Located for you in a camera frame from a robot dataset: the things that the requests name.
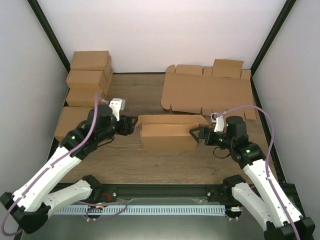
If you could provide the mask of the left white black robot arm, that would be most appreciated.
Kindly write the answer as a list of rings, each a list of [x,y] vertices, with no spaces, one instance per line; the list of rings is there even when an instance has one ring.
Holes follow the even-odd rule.
[[[27,234],[39,230],[56,212],[76,202],[97,202],[102,184],[86,175],[74,184],[53,192],[57,183],[90,153],[113,141],[116,135],[128,136],[138,122],[136,116],[120,114],[121,108],[97,105],[87,118],[69,131],[47,163],[21,188],[0,197],[7,216],[12,216]]]

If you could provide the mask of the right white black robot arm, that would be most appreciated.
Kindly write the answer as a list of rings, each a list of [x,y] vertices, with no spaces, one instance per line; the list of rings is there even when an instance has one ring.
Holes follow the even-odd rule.
[[[316,228],[313,220],[304,217],[280,187],[266,166],[261,148],[249,140],[243,118],[211,117],[214,128],[197,127],[189,131],[190,135],[207,146],[228,150],[257,190],[254,192],[243,177],[234,175],[223,180],[223,198],[240,202],[259,223],[266,240],[311,240]]]

